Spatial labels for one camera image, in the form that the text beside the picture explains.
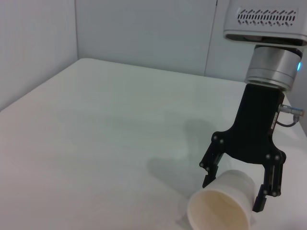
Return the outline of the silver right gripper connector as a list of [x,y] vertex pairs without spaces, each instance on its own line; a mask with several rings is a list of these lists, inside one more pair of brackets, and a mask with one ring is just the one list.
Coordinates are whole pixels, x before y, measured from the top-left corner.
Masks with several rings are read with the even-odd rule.
[[278,111],[282,113],[287,113],[293,115],[295,118],[299,118],[304,115],[304,110],[296,107],[291,107],[289,105],[280,104]]

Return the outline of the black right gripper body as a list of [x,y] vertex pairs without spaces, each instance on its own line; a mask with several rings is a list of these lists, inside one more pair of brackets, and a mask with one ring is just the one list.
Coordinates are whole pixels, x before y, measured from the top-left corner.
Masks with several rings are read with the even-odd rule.
[[226,153],[245,163],[284,164],[286,155],[272,140],[278,107],[283,100],[280,89],[247,84],[233,125],[213,134],[211,162],[217,164]]

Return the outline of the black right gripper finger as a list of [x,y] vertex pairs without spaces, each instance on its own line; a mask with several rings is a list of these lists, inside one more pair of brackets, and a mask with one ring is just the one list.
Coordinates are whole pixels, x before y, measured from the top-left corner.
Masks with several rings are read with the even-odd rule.
[[220,143],[220,141],[213,141],[209,145],[205,155],[199,163],[200,167],[205,169],[208,173],[204,178],[202,184],[203,188],[216,179],[218,164],[223,154],[223,145]]
[[260,186],[252,211],[262,212],[266,203],[266,196],[281,195],[283,164],[265,165],[263,184]]

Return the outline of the white paper cup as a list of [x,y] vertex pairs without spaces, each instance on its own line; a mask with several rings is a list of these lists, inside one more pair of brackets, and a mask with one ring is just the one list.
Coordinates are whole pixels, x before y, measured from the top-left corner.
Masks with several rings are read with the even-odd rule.
[[255,183],[244,172],[229,170],[189,200],[193,230],[250,230]]

